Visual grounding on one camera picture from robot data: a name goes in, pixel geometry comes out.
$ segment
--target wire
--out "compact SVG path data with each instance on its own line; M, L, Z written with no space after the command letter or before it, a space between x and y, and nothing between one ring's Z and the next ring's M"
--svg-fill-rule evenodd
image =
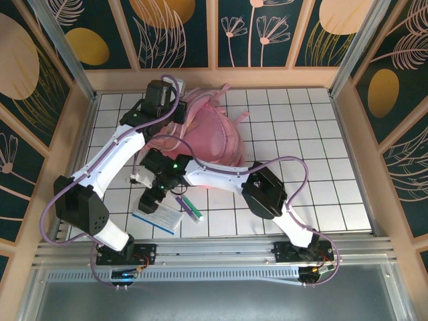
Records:
M174 83L174 85L175 85L175 87L176 88L179 88L179 84L178 84L178 82L177 82L177 80L174 78L174 77L172 77L171 75L167 75L167 74L165 74L165 75L163 75L163 76L161 76L160 77L162 80L164 80L165 78L169 78L170 80L172 80L173 81L173 83ZM126 137L128 134L130 134L131 132L135 132L135 131L137 131L137 130L140 130L141 128L145 128L145 127L147 127L147 126L151 126L151 125L153 125L153 124L157 124L158 122L162 122L163 120L165 120L165 119L167 119L169 116L171 116L173 113L174 113L174 111L177 109L177 106L179 105L179 100L180 100L180 97L179 97L179 95L175 95L175 101L174 101L174 104L173 104L173 107L171 108L171 110L169 111L169 112L167 112L167 114L165 114L164 116L162 116L162 117L160 117L160 118L158 118L158 119L156 119L156 120L153 120L153 121L151 121L151 122L146 122L146 123L144 123L144 124L141 124L141 125L138 125L138 126L136 126L136 127L133 127L133 128L131 128L131 129L129 129L129 130L127 130L126 132L124 132L123 134L121 134L117 139L116 139L116 142L112 142L111 144L110 144L110 146L101 154L101 156L100 156L100 158L99 159L97 159L95 162L94 162L94 164L90 167L90 168L88 168L87 170L86 170L86 172L81 176L81 177L78 177L77 179L75 179L74 181L73 181L73 183L71 183L70 185L68 185L67 187L65 187L62 191L60 191L57 195L55 195L50 201L49 201L49 203L46 205L46 207L45 207L45 209L43 210L43 212L41 213L41 217L40 217L40 221L39 221L39 229L40 229L40 233L41 233L41 236L43 237L43 239L45 240L45 242L47 242L47 243L49 243L50 245L55 245L55 246L64 246L64 245L68 245L68 244L71 244L71 242L73 242L73 241L75 241L75 240L77 240L77 239L79 239L79 238L81 238L82 236L85 236L85 235L87 235L86 233L81 233L81 234L79 234L79 235L77 235L77 236L75 236L75 237L73 237L73 238L71 238L71 239L69 239L69 240L67 240L67 241L64 241L64 242L56 242L56 241L52 241L48 236L47 236L47 234L46 234L46 232L45 232L45 220L46 220L46 216L47 216L47 212L49 211L49 209L51 208L51 206L53 205L53 204L55 204L55 202L62 196L62 195L64 195L65 193L67 193L70 189L72 189L73 187L75 187L78 183L80 183L82 180L84 180L86 177L89 177L90 176L90 173L107 157L107 155L110 153L110 151L124 138L124 137ZM98 244L100 244L100 242L97 240L97 239L95 239L94 237L92 237L91 235L89 235L88 236L92 241L94 241L94 242L96 242L96 243L98 243Z

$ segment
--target bag strap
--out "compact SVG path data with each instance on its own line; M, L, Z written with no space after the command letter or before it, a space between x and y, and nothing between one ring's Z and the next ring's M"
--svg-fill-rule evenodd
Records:
M249 116L249 112L243 112L240 114L237 118L233 120L233 124L237 126L240 122L242 122L244 119L246 119Z

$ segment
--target green marker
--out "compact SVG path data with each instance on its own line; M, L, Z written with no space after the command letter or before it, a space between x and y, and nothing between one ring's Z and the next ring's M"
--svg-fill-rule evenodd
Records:
M190 202L190 200L184 196L181 195L181 198L183 199L183 201L186 203L186 205L188 207L190 207L190 209L192 210L192 212L195 214L195 216L197 217L198 220L202 220L203 216L202 214L197 210L197 208L194 206L194 204L192 204L192 202Z

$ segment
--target white tile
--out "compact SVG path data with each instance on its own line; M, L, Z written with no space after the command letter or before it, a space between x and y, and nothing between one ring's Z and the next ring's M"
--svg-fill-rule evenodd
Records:
M326 88L308 88L310 101L314 102L330 102Z
M288 104L288 95L286 89L268 89L267 96L269 104Z
M321 120L318 122L321 138L341 138L339 126L335 120Z
M295 160L282 161L281 169L284 182L302 182L304 180L305 170L302 164Z
M268 94L266 89L247 89L249 105L268 105Z
M176 209L177 211L181 210L181 205L179 202L175 200L176 195L169 192L166 197L163 199L162 204L166 205L172 209Z
M338 204L336 190L332 181L309 182L315 205Z
M251 135L251 126L248 122L242 122L236 126L238 129L239 135L241 135L242 140L253 140L253 136Z
M341 205L348 229L371 229L364 204Z
M119 109L121 99L122 99L122 94L102 95L99 109L100 110Z
M317 120L333 120L336 119L333 107L331 104L312 104L315 118Z
M129 176L132 174L131 167L122 167L112 182L108 185L108 189L126 189L130 188Z
M142 98L142 94L123 94L120 109L129 110Z
M299 139L320 138L315 121L296 122L296 128Z
M109 219L112 220L112 222L114 224L116 224L117 227L119 227L121 230L125 230L126 228L126 217L128 215L126 213L121 213L121 214L110 214L110 216L108 217Z
M339 205L315 206L321 231L346 231Z
M290 200L291 196L300 188L301 182L284 183L286 186L287 199ZM292 201L292 206L308 206L312 205L312 198L310 195L309 185L306 184L304 188L296 195Z
M95 127L116 127L119 110L100 110L97 113Z
M185 213L181 221L181 237L207 237L208 236L208 211L200 211L203 220L196 224Z
M274 122L276 139L297 139L294 122Z
M313 227L319 231L318 222L316 221L315 208L313 206L297 206L293 208L306 225L309 225L310 227Z
M335 181L334 184L341 204L362 203L356 181Z
M70 236L68 237L68 239L71 239L71 238L83 233L83 231L78 229L77 227L72 226L71 228L72 228L72 230L70 231ZM92 240L87 235L79 237L77 240L75 240L75 242L76 241L78 241L78 242L92 242Z
M292 104L305 104L310 102L308 91L305 88L287 89L290 103Z
M266 234L284 234L284 231L280 229L278 225L271 219L264 219L263 220L265 225L265 233Z
M233 209L233 193L224 189L208 189L208 208L212 209Z
M102 147L90 147L86 162L88 163L90 160L92 160L95 157L95 155L97 155L98 152L101 150L101 148Z
M235 197L235 208L236 209L247 209L248 208L248 204L242 195L234 194L234 197Z
M128 223L126 232L131 234L135 239L151 239L153 236L153 225L128 214Z
M329 159L333 179L355 179L354 171L347 158Z
M270 112L274 122L294 121L290 105L271 105Z
M324 152L320 139L300 140L299 143L305 160L311 158L326 158L326 153Z
M144 193L145 189L131 189L131 194L129 197L129 206L128 213L133 213L138 209L138 202L140 201L141 195Z
M95 128L92 135L91 146L104 146L112 138L116 128Z
M243 142L245 146L245 161L254 161L253 142Z
M110 213L127 213L129 189L108 189L104 194L104 204Z
M236 210L238 235L263 235L263 219L255 216L249 209Z
M280 157L294 156L302 158L302 152L300 151L300 145L298 140L278 140L276 144L278 145L278 152L280 154Z
M308 159L309 181L331 181L332 175L326 159Z
M170 239L170 238L178 238L181 236L180 225L177 226L177 229L174 231L174 235L168 232L165 232L158 227L153 227L153 238L154 239Z
M292 105L294 120L314 120L314 112L311 104Z
M209 236L236 235L235 211L209 211Z
M192 202L198 211L208 209L207 189L203 187L189 187L185 196Z
M268 105L248 106L249 119L251 122L270 122L270 109Z
M253 133L253 140L275 139L274 127L271 122L252 122L251 132Z
M345 144L341 138L323 139L322 144L326 149L328 158L348 157Z
M247 105L245 90L229 90L226 92L228 106Z
M228 106L227 117L234 121L237 117L241 116L243 112L248 112L248 106ZM249 117L242 120L242 122L249 122Z
M274 140L254 142L254 151L255 160L259 162L270 161L278 157L278 151Z

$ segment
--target flower illustration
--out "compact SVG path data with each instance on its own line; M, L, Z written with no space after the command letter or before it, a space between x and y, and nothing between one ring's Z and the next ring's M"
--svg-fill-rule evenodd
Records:
M253 35L253 21L255 8L261 8L263 6L274 6L274 5L287 5L294 2L294 0L249 0L249 3L253 7L251 10L251 18L249 20L249 36L248 36L248 67L251 67L251 37Z
M229 43L229 55L230 60L232 62L232 67L235 67L235 63L233 62L230 38L236 37L238 35L245 35L246 33L248 33L248 30L247 28L244 28L245 24L242 20L242 17L232 17L230 20L228 17L221 18L221 25L223 26L223 30L226 33L227 41Z
M12 171L17 150L18 138L11 135L8 144L6 135L0 133L0 169L3 174L9 174Z
M259 32L261 43L260 67L263 67L263 51L265 45L279 43L290 40L287 18L272 17L266 24L266 16L257 18L257 31Z

